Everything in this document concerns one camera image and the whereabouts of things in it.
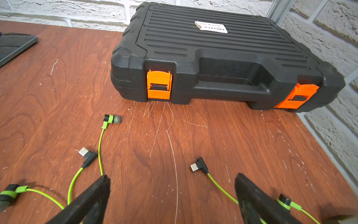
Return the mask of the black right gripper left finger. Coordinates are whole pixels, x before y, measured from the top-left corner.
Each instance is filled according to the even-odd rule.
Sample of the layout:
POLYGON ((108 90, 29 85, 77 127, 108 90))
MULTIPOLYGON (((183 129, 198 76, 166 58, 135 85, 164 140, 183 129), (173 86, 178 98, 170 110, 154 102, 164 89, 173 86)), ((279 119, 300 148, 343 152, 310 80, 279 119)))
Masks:
POLYGON ((48 223, 102 224, 110 197, 110 187, 110 178, 106 175, 101 176, 48 223))

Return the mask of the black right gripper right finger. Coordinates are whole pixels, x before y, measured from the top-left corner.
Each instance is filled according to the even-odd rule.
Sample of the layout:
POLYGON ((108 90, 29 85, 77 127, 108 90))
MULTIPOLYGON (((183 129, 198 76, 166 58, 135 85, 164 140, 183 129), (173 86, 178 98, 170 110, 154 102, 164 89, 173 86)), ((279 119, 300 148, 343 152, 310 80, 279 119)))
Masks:
POLYGON ((245 224, 299 224, 278 202, 271 199, 244 174, 235 179, 235 192, 245 224))

